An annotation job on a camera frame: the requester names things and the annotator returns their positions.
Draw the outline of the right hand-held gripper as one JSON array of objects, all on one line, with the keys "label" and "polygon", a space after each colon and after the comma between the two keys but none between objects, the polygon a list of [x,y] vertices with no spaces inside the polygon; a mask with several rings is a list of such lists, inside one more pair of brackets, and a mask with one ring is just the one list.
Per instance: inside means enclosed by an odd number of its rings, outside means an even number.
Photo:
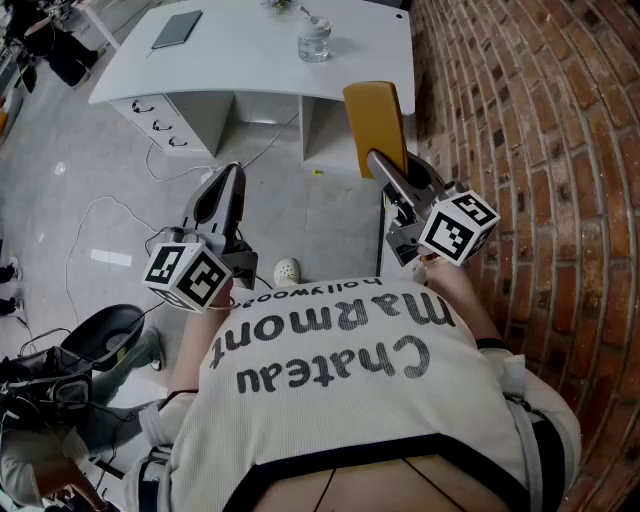
[{"label": "right hand-held gripper", "polygon": [[500,216],[478,194],[460,183],[445,183],[435,168],[409,152],[401,171],[385,154],[370,150],[367,165],[396,217],[386,241],[397,262],[408,265],[419,249],[460,266],[475,255]]}]

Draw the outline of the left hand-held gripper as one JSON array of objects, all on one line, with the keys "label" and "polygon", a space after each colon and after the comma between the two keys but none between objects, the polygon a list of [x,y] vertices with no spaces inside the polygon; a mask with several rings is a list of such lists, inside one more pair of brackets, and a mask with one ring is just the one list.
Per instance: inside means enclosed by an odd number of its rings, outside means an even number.
[{"label": "left hand-held gripper", "polygon": [[188,201],[180,227],[157,233],[141,284],[166,304],[198,313],[235,279],[253,289],[258,254],[236,232],[245,188],[246,175],[238,163],[208,178]]}]

